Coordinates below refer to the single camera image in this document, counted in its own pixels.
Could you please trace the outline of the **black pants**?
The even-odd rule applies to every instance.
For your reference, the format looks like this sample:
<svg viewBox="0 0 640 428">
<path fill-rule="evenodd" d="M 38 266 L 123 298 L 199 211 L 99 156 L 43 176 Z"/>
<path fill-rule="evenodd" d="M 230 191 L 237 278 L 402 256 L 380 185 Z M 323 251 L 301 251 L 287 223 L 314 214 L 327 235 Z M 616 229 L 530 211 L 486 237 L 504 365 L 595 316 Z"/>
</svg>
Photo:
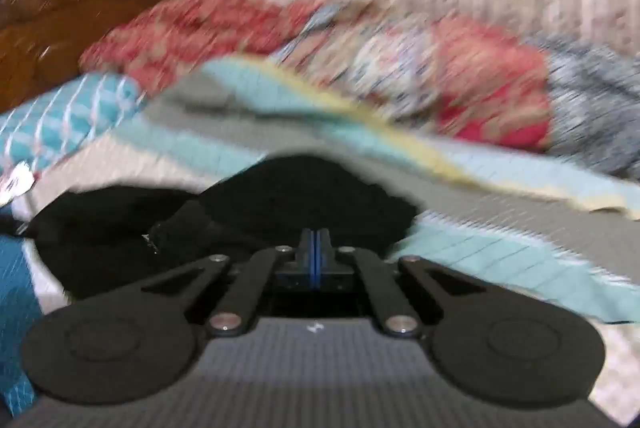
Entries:
<svg viewBox="0 0 640 428">
<path fill-rule="evenodd" d="M 67 191 L 30 221 L 38 254 L 64 289 L 85 299 L 209 255 L 242 263 L 298 243 L 305 229 L 386 255 L 416 203 L 314 155 L 265 159 L 201 193 L 110 185 Z"/>
</svg>

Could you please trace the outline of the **red floral patchwork quilt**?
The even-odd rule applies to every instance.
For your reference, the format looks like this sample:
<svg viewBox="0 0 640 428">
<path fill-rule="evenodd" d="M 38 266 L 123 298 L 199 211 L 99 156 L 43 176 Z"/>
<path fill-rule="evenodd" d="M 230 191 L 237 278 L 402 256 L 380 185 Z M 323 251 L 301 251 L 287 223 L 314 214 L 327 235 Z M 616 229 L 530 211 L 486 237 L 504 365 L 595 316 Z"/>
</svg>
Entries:
<svg viewBox="0 0 640 428">
<path fill-rule="evenodd" d="M 561 35 L 372 2 L 163 0 L 81 55 L 150 94 L 208 60 L 266 57 L 390 122 L 639 176 L 639 63 Z"/>
</svg>

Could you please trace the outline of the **patterned teal beige bedsheet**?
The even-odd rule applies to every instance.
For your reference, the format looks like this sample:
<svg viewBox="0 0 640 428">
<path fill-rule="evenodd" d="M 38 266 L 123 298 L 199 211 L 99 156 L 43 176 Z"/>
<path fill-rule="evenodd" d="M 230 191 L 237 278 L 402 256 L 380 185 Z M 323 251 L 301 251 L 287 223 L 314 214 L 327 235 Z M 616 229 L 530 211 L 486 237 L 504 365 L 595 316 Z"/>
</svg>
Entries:
<svg viewBox="0 0 640 428">
<path fill-rule="evenodd" d="M 493 190 L 478 167 L 462 173 L 426 141 L 272 64 L 228 57 L 184 77 L 77 153 L 76 181 L 44 175 L 36 214 L 67 191 L 110 185 L 201 193 L 299 154 L 416 203 L 406 236 L 386 255 L 332 241 L 352 267 L 344 289 L 283 285 L 282 245 L 85 299 L 61 284 L 70 303 L 21 333 L 39 398 L 18 424 L 610 424 L 589 401 L 605 361 L 596 323 L 637 322 L 639 289 L 577 252 L 591 243 L 637 256 L 638 244 L 615 240 L 608 218 Z M 35 244 L 32 218 L 1 230 Z"/>
</svg>

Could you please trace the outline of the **teal white lattice pillow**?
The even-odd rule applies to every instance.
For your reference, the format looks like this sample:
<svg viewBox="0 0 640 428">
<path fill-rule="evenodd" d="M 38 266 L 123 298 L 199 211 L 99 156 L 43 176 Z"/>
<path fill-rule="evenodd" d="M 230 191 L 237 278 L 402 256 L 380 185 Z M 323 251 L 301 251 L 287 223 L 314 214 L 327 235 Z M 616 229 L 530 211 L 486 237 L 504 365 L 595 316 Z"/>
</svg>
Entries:
<svg viewBox="0 0 640 428">
<path fill-rule="evenodd" d="M 1 169 L 24 162 L 34 173 L 84 148 L 145 103 L 130 77 L 89 73 L 1 114 Z"/>
</svg>

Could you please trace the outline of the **carved wooden headboard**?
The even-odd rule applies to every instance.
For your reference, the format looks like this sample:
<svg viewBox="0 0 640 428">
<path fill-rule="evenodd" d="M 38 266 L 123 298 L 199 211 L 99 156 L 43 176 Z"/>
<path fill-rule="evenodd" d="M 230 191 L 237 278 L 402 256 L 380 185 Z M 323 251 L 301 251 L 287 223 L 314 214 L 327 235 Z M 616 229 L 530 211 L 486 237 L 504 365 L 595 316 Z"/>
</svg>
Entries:
<svg viewBox="0 0 640 428">
<path fill-rule="evenodd" d="M 1 110 L 80 74 L 82 53 L 162 0 L 1 0 Z"/>
</svg>

